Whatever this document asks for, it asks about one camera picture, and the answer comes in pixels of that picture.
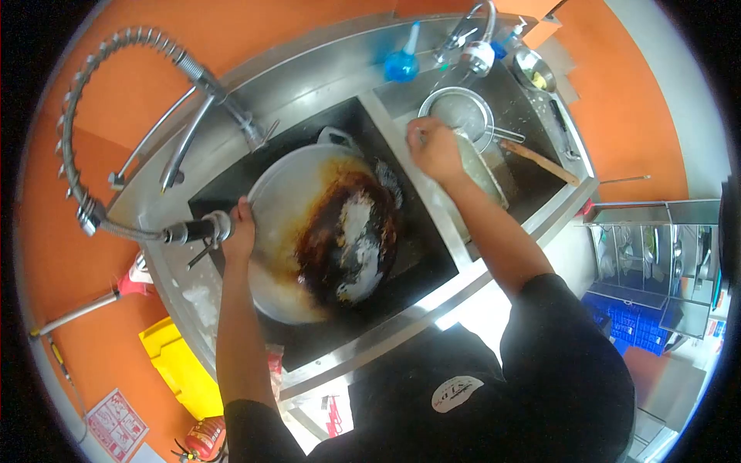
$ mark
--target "metal pot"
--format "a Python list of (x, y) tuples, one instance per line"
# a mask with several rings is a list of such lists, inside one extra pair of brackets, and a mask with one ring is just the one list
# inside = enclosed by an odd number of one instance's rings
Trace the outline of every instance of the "metal pot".
[(270, 166), (247, 200), (256, 225), (250, 288), (272, 319), (329, 319), (367, 298), (393, 265), (394, 200), (340, 130), (326, 127), (316, 144)]

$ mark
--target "white wall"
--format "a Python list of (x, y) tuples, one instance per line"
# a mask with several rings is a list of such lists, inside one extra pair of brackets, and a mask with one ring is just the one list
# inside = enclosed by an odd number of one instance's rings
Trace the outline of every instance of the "white wall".
[(641, 50), (664, 95), (685, 162), (691, 199), (720, 198), (731, 173), (720, 112), (700, 66), (652, 0), (605, 0)]

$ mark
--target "wooden handle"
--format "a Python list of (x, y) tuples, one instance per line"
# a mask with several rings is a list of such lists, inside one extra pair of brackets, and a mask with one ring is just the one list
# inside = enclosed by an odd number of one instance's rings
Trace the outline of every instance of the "wooden handle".
[(559, 166), (550, 159), (541, 156), (540, 154), (522, 146), (521, 144), (515, 143), (514, 141), (500, 139), (499, 145), (505, 150), (511, 151), (512, 153), (520, 155), (523, 158), (530, 159), (531, 161), (535, 162), (535, 164), (538, 164), (540, 167), (546, 169), (548, 172), (554, 174), (556, 177), (560, 178), (568, 184), (572, 184), (575, 187), (578, 187), (579, 184), (581, 184), (579, 179), (573, 173), (568, 172), (566, 169)]

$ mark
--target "yellow bin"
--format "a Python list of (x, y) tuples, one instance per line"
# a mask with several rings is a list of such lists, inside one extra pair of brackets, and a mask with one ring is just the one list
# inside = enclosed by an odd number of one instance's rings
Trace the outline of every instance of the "yellow bin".
[(224, 414), (219, 386), (196, 359), (170, 317), (142, 331), (139, 339), (152, 365), (195, 419)]

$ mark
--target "person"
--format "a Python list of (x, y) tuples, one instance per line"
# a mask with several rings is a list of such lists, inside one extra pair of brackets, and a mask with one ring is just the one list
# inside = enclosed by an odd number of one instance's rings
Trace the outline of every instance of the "person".
[(232, 212), (216, 340), (230, 463), (615, 462), (632, 442), (634, 385), (617, 350), (536, 242), (465, 173), (440, 120), (408, 125), (412, 159), (451, 197), (512, 302), (502, 368), (460, 325), (371, 362), (350, 386), (355, 429), (306, 456), (283, 425), (247, 282), (255, 227)]

